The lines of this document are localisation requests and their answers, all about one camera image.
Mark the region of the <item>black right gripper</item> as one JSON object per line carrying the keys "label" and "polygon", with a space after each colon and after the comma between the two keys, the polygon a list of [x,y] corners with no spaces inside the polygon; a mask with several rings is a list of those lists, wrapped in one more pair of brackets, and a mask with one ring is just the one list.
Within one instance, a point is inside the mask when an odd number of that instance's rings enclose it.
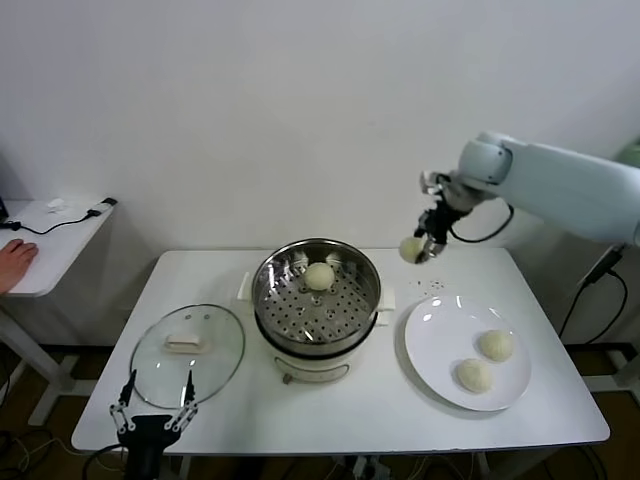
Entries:
{"label": "black right gripper", "polygon": [[452,207],[444,198],[440,198],[434,207],[423,212],[418,219],[413,237],[423,238],[428,234],[429,238],[418,240],[414,263],[423,264],[439,256],[447,244],[452,226],[467,215],[467,211]]}

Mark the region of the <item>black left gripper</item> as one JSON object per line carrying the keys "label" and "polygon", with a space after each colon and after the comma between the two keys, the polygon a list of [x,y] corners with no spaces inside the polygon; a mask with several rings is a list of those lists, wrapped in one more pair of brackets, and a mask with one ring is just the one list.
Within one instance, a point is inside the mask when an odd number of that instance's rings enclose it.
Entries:
{"label": "black left gripper", "polygon": [[195,415],[195,385],[189,371],[183,389],[183,404],[172,417],[131,417],[128,407],[135,389],[137,370],[134,369],[122,387],[118,401],[111,404],[109,413],[116,427],[119,444],[128,453],[124,478],[153,480],[160,476],[164,450],[176,443]]}

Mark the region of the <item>bare person hand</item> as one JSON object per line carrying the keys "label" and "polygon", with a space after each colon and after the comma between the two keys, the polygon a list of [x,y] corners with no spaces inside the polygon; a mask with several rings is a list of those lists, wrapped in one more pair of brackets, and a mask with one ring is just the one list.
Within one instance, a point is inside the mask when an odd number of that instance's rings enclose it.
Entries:
{"label": "bare person hand", "polygon": [[0,293],[10,292],[24,278],[39,253],[35,243],[13,239],[0,251]]}

